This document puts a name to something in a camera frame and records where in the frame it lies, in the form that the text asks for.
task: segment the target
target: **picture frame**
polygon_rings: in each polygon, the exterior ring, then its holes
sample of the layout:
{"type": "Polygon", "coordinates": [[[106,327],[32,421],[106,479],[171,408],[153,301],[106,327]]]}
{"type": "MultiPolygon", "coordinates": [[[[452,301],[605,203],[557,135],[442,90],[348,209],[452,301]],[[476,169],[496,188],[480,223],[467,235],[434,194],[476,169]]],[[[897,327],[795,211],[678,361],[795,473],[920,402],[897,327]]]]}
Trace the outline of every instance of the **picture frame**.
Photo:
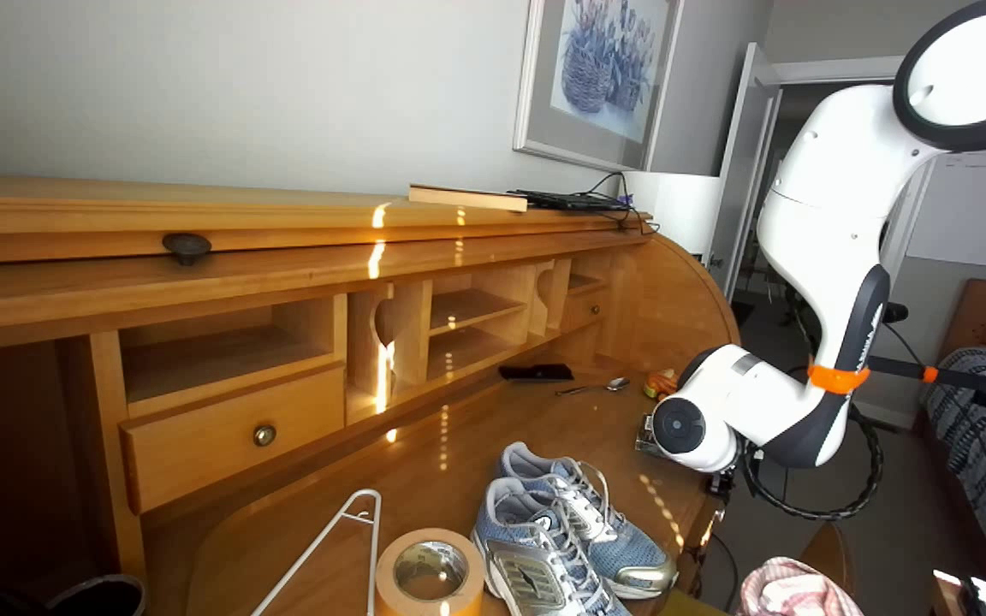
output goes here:
{"type": "Polygon", "coordinates": [[[678,0],[531,0],[515,148],[648,169],[678,0]]]}

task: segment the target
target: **desk handle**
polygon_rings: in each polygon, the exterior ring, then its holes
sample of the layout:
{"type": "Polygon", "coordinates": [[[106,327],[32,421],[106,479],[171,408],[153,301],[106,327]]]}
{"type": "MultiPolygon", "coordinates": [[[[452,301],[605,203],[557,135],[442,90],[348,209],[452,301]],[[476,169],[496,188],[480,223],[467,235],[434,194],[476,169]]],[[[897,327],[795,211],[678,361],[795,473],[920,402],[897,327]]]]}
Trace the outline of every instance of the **desk handle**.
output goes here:
{"type": "Polygon", "coordinates": [[[252,426],[252,444],[257,444],[257,450],[267,450],[267,444],[273,444],[273,440],[276,440],[276,426],[273,426],[273,421],[252,426]]]}

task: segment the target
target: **wooden desk surface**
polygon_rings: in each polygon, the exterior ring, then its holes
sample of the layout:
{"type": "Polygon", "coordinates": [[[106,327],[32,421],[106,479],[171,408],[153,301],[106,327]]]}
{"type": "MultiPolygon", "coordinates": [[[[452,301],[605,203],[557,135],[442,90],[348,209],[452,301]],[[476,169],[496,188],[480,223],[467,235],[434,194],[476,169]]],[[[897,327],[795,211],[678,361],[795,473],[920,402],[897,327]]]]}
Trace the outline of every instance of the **wooden desk surface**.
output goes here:
{"type": "MultiPolygon", "coordinates": [[[[413,426],[377,436],[276,493],[159,524],[152,613],[249,613],[347,497],[362,485],[385,497],[381,550],[413,527],[448,527],[469,537],[485,481],[510,440],[526,440],[538,454],[571,454],[596,467],[618,511],[678,557],[704,504],[699,477],[636,453],[636,429],[651,410],[641,385],[621,394],[602,385],[605,377],[494,385],[413,426]]],[[[365,541],[362,524],[340,524],[273,609],[359,613],[365,541]]],[[[629,609],[651,613],[655,604],[629,604],[629,609]]],[[[496,613],[508,613],[502,604],[485,597],[485,616],[496,613]]]]}

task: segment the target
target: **sneaker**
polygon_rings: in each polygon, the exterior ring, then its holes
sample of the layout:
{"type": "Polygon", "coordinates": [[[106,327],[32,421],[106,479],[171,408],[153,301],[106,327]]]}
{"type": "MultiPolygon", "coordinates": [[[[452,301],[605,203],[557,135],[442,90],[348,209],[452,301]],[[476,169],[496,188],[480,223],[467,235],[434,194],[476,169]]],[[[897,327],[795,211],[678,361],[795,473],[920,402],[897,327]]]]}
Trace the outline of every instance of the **sneaker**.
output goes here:
{"type": "Polygon", "coordinates": [[[538,504],[563,504],[593,568],[621,598],[659,598],[676,582],[672,557],[623,515],[611,505],[602,473],[596,491],[579,462],[541,458],[523,440],[502,450],[501,467],[518,477],[538,504]]]}
{"type": "Polygon", "coordinates": [[[593,572],[564,515],[531,501],[521,479],[490,481],[472,541],[510,616],[629,616],[593,572]]]}

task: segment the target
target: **tape roll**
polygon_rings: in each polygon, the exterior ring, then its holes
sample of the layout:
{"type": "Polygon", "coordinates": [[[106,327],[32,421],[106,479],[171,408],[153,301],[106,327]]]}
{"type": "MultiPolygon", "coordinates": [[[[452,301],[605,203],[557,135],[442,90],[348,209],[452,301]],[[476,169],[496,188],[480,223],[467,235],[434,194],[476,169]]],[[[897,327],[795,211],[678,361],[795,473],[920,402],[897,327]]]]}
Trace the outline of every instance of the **tape roll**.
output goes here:
{"type": "Polygon", "coordinates": [[[381,554],[377,604],[387,616],[480,616],[484,576],[484,557],[464,534],[420,527],[381,554]]]}

